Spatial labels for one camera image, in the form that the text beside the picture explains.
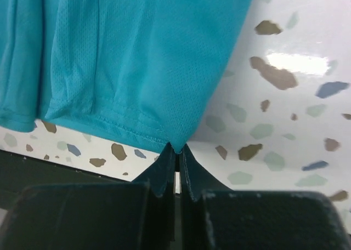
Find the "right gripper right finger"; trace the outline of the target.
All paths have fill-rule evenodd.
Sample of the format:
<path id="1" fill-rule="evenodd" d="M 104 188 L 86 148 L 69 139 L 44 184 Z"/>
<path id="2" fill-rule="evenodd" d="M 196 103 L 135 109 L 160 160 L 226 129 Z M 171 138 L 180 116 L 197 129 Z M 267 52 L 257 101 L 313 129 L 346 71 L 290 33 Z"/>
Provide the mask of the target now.
<path id="1" fill-rule="evenodd" d="M 332 202 L 312 191 L 232 190 L 179 156 L 184 249 L 350 249 Z"/>

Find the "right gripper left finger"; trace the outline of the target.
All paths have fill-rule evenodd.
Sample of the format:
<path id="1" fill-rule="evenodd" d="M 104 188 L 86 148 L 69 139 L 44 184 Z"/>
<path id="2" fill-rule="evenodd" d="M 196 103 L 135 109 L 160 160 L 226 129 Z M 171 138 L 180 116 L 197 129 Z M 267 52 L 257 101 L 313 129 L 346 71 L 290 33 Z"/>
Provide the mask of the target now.
<path id="1" fill-rule="evenodd" d="M 169 249 L 176 155 L 167 144 L 131 182 L 25 188 L 1 226 L 1 249 Z"/>

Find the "teal t shirt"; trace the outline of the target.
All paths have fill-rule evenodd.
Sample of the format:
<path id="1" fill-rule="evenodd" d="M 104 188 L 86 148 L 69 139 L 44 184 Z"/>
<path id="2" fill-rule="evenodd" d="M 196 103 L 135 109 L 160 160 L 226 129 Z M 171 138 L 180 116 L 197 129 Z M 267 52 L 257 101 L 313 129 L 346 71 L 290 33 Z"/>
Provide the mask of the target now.
<path id="1" fill-rule="evenodd" d="M 195 133 L 252 0 L 1 0 L 1 126 L 153 152 Z"/>

